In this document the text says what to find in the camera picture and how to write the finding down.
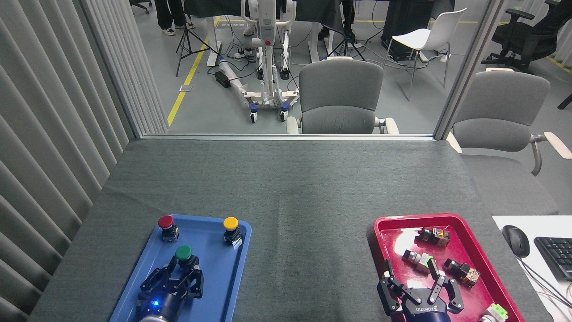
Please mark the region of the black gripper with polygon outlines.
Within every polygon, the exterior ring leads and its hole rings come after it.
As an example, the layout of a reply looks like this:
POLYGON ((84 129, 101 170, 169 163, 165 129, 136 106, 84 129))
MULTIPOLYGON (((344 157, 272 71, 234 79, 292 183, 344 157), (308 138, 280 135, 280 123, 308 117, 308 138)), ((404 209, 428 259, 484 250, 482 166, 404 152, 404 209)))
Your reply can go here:
POLYGON ((175 255, 162 268, 157 268, 140 285, 141 291, 135 306, 138 321, 177 321, 188 297, 202 298, 203 273, 199 258, 190 255, 187 259, 175 255), (179 280, 170 281, 176 265, 183 271, 179 280))
POLYGON ((390 259, 385 260, 385 265, 387 270, 380 279, 377 290, 387 316, 392 316, 400 308, 397 297, 402 299, 403 314, 407 322, 450 322, 451 318, 447 311, 459 314, 464 309, 456 279, 449 279, 439 271, 434 258, 427 261, 427 267, 434 280, 431 290, 414 290, 414 292, 395 277, 390 259), (439 297, 442 287, 447 291, 448 304, 439 297))

